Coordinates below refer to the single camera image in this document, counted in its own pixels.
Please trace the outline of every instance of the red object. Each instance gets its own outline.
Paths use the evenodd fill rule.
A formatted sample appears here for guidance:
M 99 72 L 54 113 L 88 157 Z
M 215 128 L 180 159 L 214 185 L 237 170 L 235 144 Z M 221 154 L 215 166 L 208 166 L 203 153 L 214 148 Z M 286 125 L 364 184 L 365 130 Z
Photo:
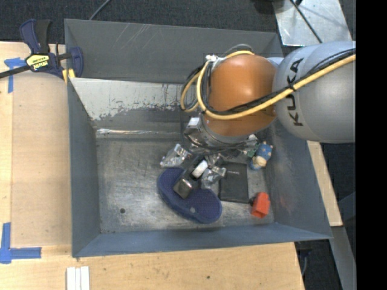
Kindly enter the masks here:
M 270 200 L 268 199 L 268 194 L 266 192 L 259 192 L 253 202 L 251 214 L 263 218 L 268 214 L 269 207 Z

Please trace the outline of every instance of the black floor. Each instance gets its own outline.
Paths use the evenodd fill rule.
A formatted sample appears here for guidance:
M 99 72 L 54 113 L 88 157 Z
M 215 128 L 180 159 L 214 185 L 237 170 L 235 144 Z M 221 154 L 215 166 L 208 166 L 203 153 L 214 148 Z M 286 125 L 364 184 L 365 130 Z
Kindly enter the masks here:
M 19 26 L 30 18 L 51 19 L 48 40 L 64 43 L 65 18 L 89 19 L 106 0 L 0 0 L 0 40 L 20 40 Z M 356 0 L 339 0 L 356 40 Z M 99 21 L 277 32 L 268 0 L 112 0 L 94 18 Z M 284 48 L 284 54 L 292 49 Z M 338 201 L 355 191 L 355 144 L 323 144 Z M 346 227 L 356 257 L 356 222 Z M 341 289 L 328 241 L 297 244 L 308 254 L 305 287 Z

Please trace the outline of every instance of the gray bin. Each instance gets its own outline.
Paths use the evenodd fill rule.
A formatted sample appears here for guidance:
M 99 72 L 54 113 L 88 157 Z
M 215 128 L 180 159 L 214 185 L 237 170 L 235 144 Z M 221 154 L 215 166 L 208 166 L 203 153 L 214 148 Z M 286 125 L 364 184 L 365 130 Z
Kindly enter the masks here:
M 74 257 L 331 237 L 307 142 L 278 121 L 264 131 L 273 156 L 249 180 L 269 194 L 265 218 L 224 202 L 219 221 L 199 225 L 157 193 L 161 157 L 180 140 L 187 75 L 206 54 L 238 44 L 282 57 L 276 34 L 67 19 L 65 38 L 85 59 L 82 78 L 68 85 Z

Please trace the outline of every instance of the yellow cable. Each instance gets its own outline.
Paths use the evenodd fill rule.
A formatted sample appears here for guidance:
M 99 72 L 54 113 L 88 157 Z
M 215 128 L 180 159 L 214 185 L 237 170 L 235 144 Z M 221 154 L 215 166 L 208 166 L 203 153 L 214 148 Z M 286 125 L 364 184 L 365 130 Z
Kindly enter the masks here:
M 234 53 L 231 53 L 229 55 L 227 55 L 225 58 L 228 59 L 228 58 L 231 58 L 233 56 L 237 56 L 237 55 L 240 55 L 240 54 L 249 54 L 249 55 L 254 55 L 253 52 L 251 51 L 247 51 L 247 50 L 242 50 L 242 51 L 236 51 Z M 206 64 L 204 65 L 203 70 L 205 70 L 207 68 L 207 65 L 208 65 L 208 62 L 206 62 Z M 193 112 L 194 110 L 196 110 L 196 108 L 198 107 L 199 103 L 196 102 L 193 106 L 191 106 L 190 108 L 186 108 L 186 104 L 184 102 L 184 99 L 186 97 L 186 94 L 188 92 L 188 89 L 191 87 L 191 85 L 193 84 L 193 82 L 199 77 L 200 75 L 200 72 L 197 72 L 195 74 L 195 76 L 193 78 L 190 79 L 190 81 L 187 83 L 187 85 L 184 87 L 183 89 L 183 92 L 181 93 L 181 97 L 180 97 L 180 106 L 181 106 L 181 109 L 184 111 L 184 112 Z
M 347 63 L 350 63 L 352 61 L 354 61 L 356 59 L 356 55 L 352 55 L 352 56 L 349 56 L 347 58 L 344 58 L 336 63 L 333 63 L 332 65 L 329 65 L 327 66 L 326 68 L 308 76 L 306 79 L 303 79 L 299 82 L 297 82 L 296 84 L 293 85 L 294 89 L 295 90 L 298 90 L 299 88 L 305 86 L 306 84 L 309 84 L 310 82 L 314 81 L 314 80 L 317 80 L 319 79 L 320 77 L 328 74 L 329 72 L 332 72 L 334 71 L 335 69 L 338 69 L 340 68 L 341 66 L 344 66 L 346 65 Z M 275 97 L 271 98 L 270 100 L 260 104 L 260 105 L 257 105 L 255 106 L 254 108 L 251 108 L 251 109 L 248 109 L 246 111 L 243 111 L 243 112 L 240 112 L 240 113 L 235 113 L 235 114 L 230 114 L 230 115 L 218 115 L 218 114 L 215 114 L 213 112 L 210 112 L 206 106 L 204 105 L 203 103 L 203 100 L 201 98 L 201 94 L 200 94 L 200 91 L 201 91 L 201 80 L 203 78 L 203 75 L 204 75 L 204 71 L 206 70 L 206 67 L 208 65 L 209 62 L 206 62 L 206 64 L 204 65 L 203 69 L 200 71 L 200 75 L 199 75 L 199 78 L 198 78 L 198 81 L 197 81 L 197 98 L 198 98 L 198 103 L 200 105 L 200 107 L 202 108 L 203 111 L 206 112 L 206 114 L 212 118 L 215 118 L 215 119 L 219 119 L 219 120 L 231 120 L 231 119 L 237 119 L 237 118 L 241 118 L 241 117 L 245 117 L 245 116 L 248 116 L 248 115 L 251 115 L 251 114 L 254 114 L 255 112 L 258 112 L 258 111 L 261 111 L 265 108 L 267 108 L 268 106 L 282 100 L 283 98 L 285 98 L 286 96 L 290 95 L 292 92 L 294 92 L 291 88 L 288 88 L 286 89 L 285 91 L 281 92 L 280 94 L 276 95 Z
M 188 89 L 191 87 L 192 83 L 199 77 L 199 72 L 197 72 L 195 74 L 195 76 L 193 78 L 190 79 L 190 81 L 187 83 L 187 85 L 184 87 L 183 89 L 183 92 L 181 93 L 181 97 L 180 97 L 180 106 L 181 106 L 181 109 L 184 111 L 184 112 L 193 112 L 194 110 L 196 110 L 196 108 L 198 107 L 199 103 L 196 102 L 193 106 L 191 106 L 189 109 L 186 108 L 186 104 L 184 102 L 184 99 L 186 97 L 186 94 L 188 92 Z

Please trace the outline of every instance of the small toy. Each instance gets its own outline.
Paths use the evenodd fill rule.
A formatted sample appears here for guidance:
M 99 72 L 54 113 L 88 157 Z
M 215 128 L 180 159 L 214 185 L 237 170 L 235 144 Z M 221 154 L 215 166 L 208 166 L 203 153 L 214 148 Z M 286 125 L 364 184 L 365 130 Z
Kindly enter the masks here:
M 250 168 L 259 170 L 266 166 L 267 161 L 272 157 L 273 145 L 269 145 L 266 141 L 258 144 L 255 156 L 252 157 Z

